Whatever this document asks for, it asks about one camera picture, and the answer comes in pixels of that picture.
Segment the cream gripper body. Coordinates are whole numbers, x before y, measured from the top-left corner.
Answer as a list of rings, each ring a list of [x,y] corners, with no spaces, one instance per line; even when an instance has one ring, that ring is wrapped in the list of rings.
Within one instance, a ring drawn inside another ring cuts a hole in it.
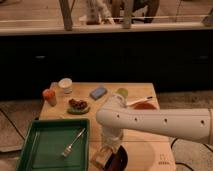
[[[123,130],[117,128],[103,127],[101,130],[101,141],[103,147],[108,147],[113,153],[120,148],[123,140]]]

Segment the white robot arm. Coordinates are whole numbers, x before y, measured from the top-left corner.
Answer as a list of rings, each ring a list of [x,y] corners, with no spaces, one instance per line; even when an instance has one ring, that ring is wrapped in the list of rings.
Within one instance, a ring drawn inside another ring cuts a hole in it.
[[[102,144],[116,153],[123,130],[136,130],[213,145],[213,109],[130,109],[120,94],[109,96],[96,112]]]

